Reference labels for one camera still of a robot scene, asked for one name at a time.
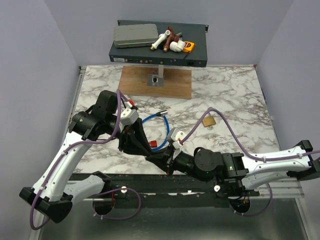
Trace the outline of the white elbow pipe fitting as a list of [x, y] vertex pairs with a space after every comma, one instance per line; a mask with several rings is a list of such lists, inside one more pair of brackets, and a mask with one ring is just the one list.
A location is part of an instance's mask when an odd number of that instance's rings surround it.
[[178, 42], [172, 41], [169, 45], [169, 49], [173, 52], [182, 52], [185, 48], [186, 43], [182, 40]]

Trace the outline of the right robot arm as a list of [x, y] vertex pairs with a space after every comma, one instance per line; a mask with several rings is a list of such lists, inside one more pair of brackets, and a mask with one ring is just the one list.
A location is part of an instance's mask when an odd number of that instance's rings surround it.
[[179, 171], [202, 182], [213, 182], [221, 198], [244, 197], [277, 180], [319, 178], [320, 161], [312, 158], [312, 151], [308, 140], [302, 140], [287, 150], [251, 156], [240, 152], [213, 152], [203, 147], [197, 147], [193, 155], [189, 155], [168, 146], [147, 156], [146, 160], [168, 175]]

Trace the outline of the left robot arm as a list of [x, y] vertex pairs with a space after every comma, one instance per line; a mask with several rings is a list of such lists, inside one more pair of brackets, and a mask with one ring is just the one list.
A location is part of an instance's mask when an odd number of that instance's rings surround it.
[[47, 170], [31, 187], [23, 187], [19, 197], [31, 206], [29, 224], [39, 230], [48, 221], [62, 222], [80, 201], [98, 196], [112, 196], [129, 191], [115, 188], [112, 180], [100, 171], [73, 185], [67, 185], [76, 166], [93, 145], [117, 139], [119, 149], [128, 155], [148, 157], [153, 154], [134, 102], [120, 90], [102, 91], [88, 110], [72, 117], [64, 141]]

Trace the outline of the red cable lock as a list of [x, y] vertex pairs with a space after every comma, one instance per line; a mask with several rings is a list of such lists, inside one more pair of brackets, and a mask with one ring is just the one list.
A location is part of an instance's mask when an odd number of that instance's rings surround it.
[[152, 140], [149, 142], [149, 145], [152, 149], [157, 148], [158, 147], [158, 143], [156, 140]]

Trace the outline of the brass padlock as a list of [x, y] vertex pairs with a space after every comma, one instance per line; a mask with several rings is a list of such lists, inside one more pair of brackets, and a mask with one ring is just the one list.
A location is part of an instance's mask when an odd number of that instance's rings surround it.
[[216, 120], [212, 115], [208, 115], [202, 120], [203, 126], [209, 130], [213, 129], [213, 127], [217, 124]]

